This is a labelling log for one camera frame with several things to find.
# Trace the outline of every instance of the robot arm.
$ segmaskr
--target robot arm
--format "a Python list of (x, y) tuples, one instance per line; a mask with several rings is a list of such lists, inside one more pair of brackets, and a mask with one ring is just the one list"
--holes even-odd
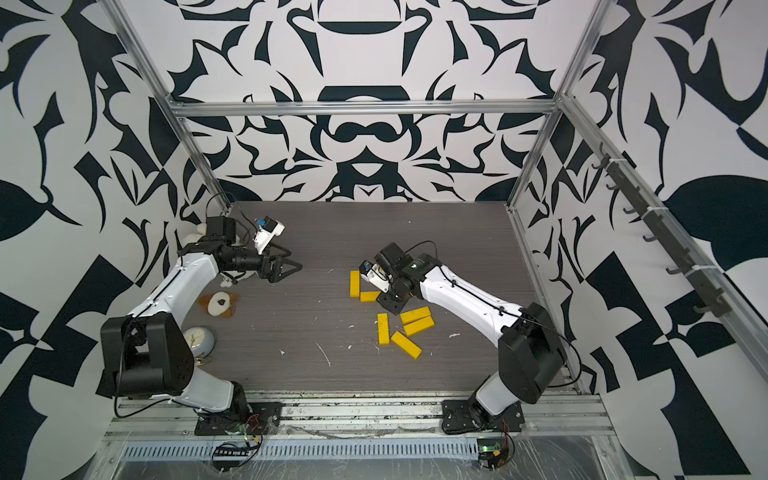
[[(271, 283), (301, 270), (287, 257), (270, 254), (270, 242), (283, 231), (280, 222), (260, 220), (256, 248), (235, 247), (235, 221), (207, 219), (208, 233), (179, 252), (168, 276), (127, 316), (108, 319), (101, 327), (104, 374), (115, 398), (152, 396), (244, 421), (247, 403), (241, 386), (194, 367), (194, 358), (181, 333), (181, 323), (203, 288), (220, 270), (255, 270)], [(283, 270), (283, 265), (293, 268)], [(136, 347), (147, 345), (146, 351)]]
[(413, 259), (395, 243), (377, 253), (375, 261), (363, 262), (360, 275), (382, 291), (377, 302), (385, 309), (400, 313), (416, 296), (454, 313), (498, 348), (498, 371), (468, 401), (479, 428), (487, 428), (518, 400), (536, 403), (563, 366), (563, 346), (541, 306), (523, 308), (499, 299), (466, 282), (440, 260), (426, 253)]

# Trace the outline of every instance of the yellow wooden block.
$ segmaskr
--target yellow wooden block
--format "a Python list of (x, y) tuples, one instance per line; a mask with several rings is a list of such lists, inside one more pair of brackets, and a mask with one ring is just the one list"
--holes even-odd
[(360, 296), (360, 272), (356, 270), (349, 272), (349, 296), (352, 298)]
[(431, 329), (435, 326), (435, 320), (432, 317), (427, 316), (421, 320), (416, 320), (413, 323), (409, 323), (402, 329), (405, 330), (407, 336), (414, 336), (416, 333), (423, 332), (426, 329)]
[(425, 316), (431, 315), (432, 314), (429, 312), (429, 307), (423, 306), (422, 308), (417, 308), (416, 310), (411, 310), (410, 312), (400, 313), (400, 319), (402, 320), (402, 324), (406, 325), (408, 323), (415, 322), (416, 320), (420, 320)]
[(379, 345), (389, 345), (389, 320), (386, 313), (379, 314)]
[(414, 360), (418, 359), (422, 354), (422, 350), (414, 342), (408, 340), (405, 335), (400, 332), (395, 332), (392, 335), (392, 341), (401, 349), (405, 350)]
[(375, 302), (381, 292), (360, 292), (361, 302)]

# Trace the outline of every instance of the white crumb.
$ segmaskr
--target white crumb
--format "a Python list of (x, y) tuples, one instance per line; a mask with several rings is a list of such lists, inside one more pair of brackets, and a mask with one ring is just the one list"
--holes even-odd
[(331, 366), (331, 361), (328, 360), (328, 356), (326, 355), (326, 351), (323, 350), (322, 346), (320, 346), (319, 343), (315, 343), (315, 345), (317, 345), (317, 348), (320, 349), (320, 352), (323, 352), (323, 356), (326, 357), (326, 362), (328, 362), (328, 367), (330, 367)]

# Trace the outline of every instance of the black and white patterned wall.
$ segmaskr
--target black and white patterned wall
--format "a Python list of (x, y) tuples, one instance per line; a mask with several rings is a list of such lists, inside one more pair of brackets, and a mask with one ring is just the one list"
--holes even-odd
[(0, 477), (58, 479), (112, 418), (101, 324), (210, 195), (94, 0), (0, 2), (0, 119)]
[(132, 0), (187, 101), (551, 98), (594, 0)]
[[(135, 0), (178, 101), (552, 98), (594, 0)], [(540, 114), (198, 118), (240, 199), (507, 200)]]
[[(575, 89), (764, 317), (768, 117), (759, 0), (620, 0)], [(638, 478), (768, 478), (768, 385), (567, 119), (519, 204), (565, 335)]]
[(240, 200), (507, 200), (542, 114), (192, 118)]

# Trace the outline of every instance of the dark gray floor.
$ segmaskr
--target dark gray floor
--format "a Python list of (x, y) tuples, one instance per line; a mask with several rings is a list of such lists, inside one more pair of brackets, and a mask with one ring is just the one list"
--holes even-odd
[[(276, 241), (293, 251), (302, 271), (269, 284), (252, 277), (230, 318), (208, 316), (195, 305), (184, 328), (206, 326), (217, 345), (204, 369), (246, 389), (473, 390), (497, 367), (496, 348), (443, 308), (430, 306), (435, 326), (414, 336), (417, 360), (398, 346), (378, 346), (378, 303), (349, 297), (349, 271), (389, 242), (406, 249), (438, 244), (439, 258), (480, 288), (521, 305), (535, 295), (501, 203), (243, 202), (251, 218), (270, 216), (286, 226)], [(233, 215), (239, 216), (237, 208)], [(432, 253), (426, 244), (413, 253)], [(220, 277), (205, 289), (214, 293)], [(373, 291), (362, 283), (363, 290)], [(423, 306), (413, 299), (407, 310)], [(390, 334), (402, 327), (389, 315)], [(453, 333), (459, 336), (449, 338)], [(323, 352), (328, 356), (328, 365)]]

